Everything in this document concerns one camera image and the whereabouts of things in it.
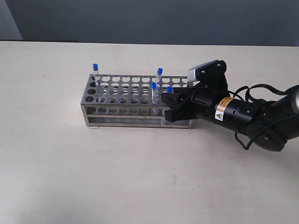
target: table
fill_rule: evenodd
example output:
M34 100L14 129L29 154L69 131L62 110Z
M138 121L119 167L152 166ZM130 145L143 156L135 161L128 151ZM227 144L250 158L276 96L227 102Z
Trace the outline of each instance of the table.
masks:
M92 64L186 75L224 60L230 90L298 84L299 48L0 42L0 222L296 223L299 139L280 153L202 120L192 130L85 126ZM255 97L278 99L264 90Z

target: warning label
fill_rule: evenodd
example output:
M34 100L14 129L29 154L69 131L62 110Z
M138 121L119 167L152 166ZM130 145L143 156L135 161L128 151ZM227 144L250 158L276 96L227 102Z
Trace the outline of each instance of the warning label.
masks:
M220 103L217 106L216 113L215 113L215 119L223 121L223 115L226 107L228 104L233 100L231 97L225 97L220 101Z

